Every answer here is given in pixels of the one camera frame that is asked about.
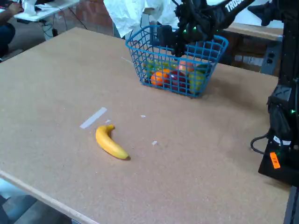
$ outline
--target white desk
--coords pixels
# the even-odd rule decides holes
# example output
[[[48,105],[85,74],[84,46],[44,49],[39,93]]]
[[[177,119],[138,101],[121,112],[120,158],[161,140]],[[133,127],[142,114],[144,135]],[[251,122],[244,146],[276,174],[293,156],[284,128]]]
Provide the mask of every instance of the white desk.
[[[31,22],[37,22],[39,20],[45,19],[55,13],[64,10],[66,8],[72,7],[78,4],[79,0],[55,0],[54,2],[46,3],[44,5],[36,5],[41,8],[41,11],[38,11],[36,15],[30,16],[27,13],[20,13],[14,16],[16,19],[27,20]]]

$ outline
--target yellow banana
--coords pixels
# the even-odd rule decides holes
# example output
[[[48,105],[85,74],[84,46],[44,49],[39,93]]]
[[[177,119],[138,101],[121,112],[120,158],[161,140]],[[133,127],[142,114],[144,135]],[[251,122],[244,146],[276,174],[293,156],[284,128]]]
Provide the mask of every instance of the yellow banana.
[[[125,150],[123,150],[122,147],[120,147],[118,144],[116,144],[109,136],[108,133],[114,129],[114,125],[103,125],[98,127],[95,138],[98,142],[98,144],[109,154],[112,156],[125,160],[129,159],[129,155],[126,153]]]

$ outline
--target orange label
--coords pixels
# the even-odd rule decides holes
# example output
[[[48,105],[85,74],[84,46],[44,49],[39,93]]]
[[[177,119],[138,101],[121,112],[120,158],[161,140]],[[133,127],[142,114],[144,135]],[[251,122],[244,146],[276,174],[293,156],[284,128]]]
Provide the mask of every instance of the orange label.
[[[274,169],[280,168],[280,164],[278,162],[278,158],[276,156],[276,153],[270,153],[270,157],[271,157]]]

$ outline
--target desk leg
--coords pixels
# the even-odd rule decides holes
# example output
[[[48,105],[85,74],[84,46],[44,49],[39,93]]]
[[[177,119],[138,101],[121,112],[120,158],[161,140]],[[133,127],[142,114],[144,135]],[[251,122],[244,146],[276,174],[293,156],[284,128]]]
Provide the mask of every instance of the desk leg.
[[[45,40],[48,41],[49,39],[53,38],[53,27],[52,24],[49,23],[48,21],[42,21],[40,22],[42,25],[42,29],[43,29],[43,35],[45,37]]]

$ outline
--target tape strip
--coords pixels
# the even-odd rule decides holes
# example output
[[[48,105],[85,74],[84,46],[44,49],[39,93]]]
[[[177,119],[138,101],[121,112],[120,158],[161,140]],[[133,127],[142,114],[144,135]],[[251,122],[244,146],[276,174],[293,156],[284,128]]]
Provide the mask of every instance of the tape strip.
[[[89,119],[87,119],[83,124],[81,124],[80,127],[83,129],[87,128],[93,122],[95,122],[96,119],[98,119],[100,116],[102,116],[106,111],[107,111],[107,109],[105,107],[102,107],[94,115],[92,115]]]

